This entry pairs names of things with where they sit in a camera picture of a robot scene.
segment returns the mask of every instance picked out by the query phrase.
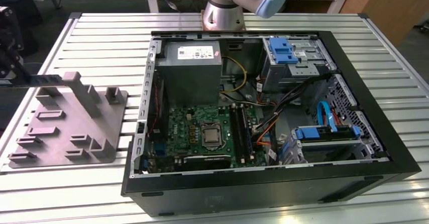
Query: red wire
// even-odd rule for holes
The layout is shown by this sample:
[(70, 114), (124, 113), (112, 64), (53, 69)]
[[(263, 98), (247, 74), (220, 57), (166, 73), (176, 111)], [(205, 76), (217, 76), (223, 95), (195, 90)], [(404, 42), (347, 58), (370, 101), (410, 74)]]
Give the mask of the red wire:
[(154, 124), (156, 124), (156, 120), (157, 120), (157, 115), (158, 115), (158, 103), (157, 103), (157, 87), (156, 87), (156, 83), (153, 82), (153, 85), (154, 85), (154, 107), (156, 107), (156, 117), (154, 117), (154, 121), (152, 123), (152, 127), (149, 128), (149, 131), (148, 131), (148, 134), (149, 135), (153, 131), (153, 128), (154, 128)]
[(334, 115), (335, 123), (339, 125), (339, 124), (340, 124), (340, 120), (339, 120), (339, 117), (338, 117), (336, 113), (335, 113), (332, 110), (331, 110), (329, 112), (331, 112), (332, 115)]

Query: slotted aluminum surface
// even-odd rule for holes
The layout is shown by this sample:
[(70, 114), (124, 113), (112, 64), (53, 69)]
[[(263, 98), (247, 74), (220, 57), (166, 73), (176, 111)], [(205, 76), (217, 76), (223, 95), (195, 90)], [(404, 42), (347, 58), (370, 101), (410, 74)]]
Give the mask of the slotted aluminum surface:
[(427, 85), (370, 21), (356, 15), (245, 15), (247, 30), (331, 31), (422, 172), (346, 203), (150, 218), (120, 196), (125, 149), (134, 131), (149, 32), (200, 30), (199, 14), (82, 14), (69, 20), (39, 74), (78, 71), (84, 84), (129, 93), (116, 160), (109, 164), (10, 169), (6, 155), (35, 109), (29, 90), (0, 141), (0, 223), (386, 223), (429, 219)]

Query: power supply label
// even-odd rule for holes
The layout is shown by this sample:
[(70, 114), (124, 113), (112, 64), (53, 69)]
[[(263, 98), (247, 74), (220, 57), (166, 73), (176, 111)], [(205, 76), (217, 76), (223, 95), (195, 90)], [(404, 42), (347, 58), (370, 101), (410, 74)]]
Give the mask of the power supply label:
[(213, 59), (212, 46), (188, 46), (178, 47), (176, 58), (185, 59)]

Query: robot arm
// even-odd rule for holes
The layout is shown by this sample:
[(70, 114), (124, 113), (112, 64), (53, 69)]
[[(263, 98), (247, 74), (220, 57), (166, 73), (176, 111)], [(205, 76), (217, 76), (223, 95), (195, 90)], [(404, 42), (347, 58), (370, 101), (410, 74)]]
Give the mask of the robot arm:
[(284, 0), (208, 0), (203, 24), (208, 30), (240, 30), (244, 25), (243, 8), (261, 18), (269, 18)]

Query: yellow wire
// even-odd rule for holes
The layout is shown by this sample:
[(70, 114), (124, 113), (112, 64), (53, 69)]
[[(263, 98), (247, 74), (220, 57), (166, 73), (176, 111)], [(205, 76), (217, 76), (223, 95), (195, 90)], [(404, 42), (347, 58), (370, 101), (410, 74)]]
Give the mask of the yellow wire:
[(237, 67), (240, 67), (240, 69), (241, 69), (241, 71), (243, 71), (243, 74), (244, 74), (243, 82), (241, 82), (241, 84), (240, 84), (236, 88), (229, 89), (229, 90), (220, 91), (220, 93), (227, 93), (227, 92), (233, 92), (233, 91), (239, 90), (239, 89), (244, 86), (245, 81), (247, 81), (247, 73), (245, 73), (245, 69), (243, 68), (241, 64), (240, 64), (233, 58), (227, 57), (227, 56), (223, 56), (221, 58), (229, 59), (229, 60), (237, 65)]

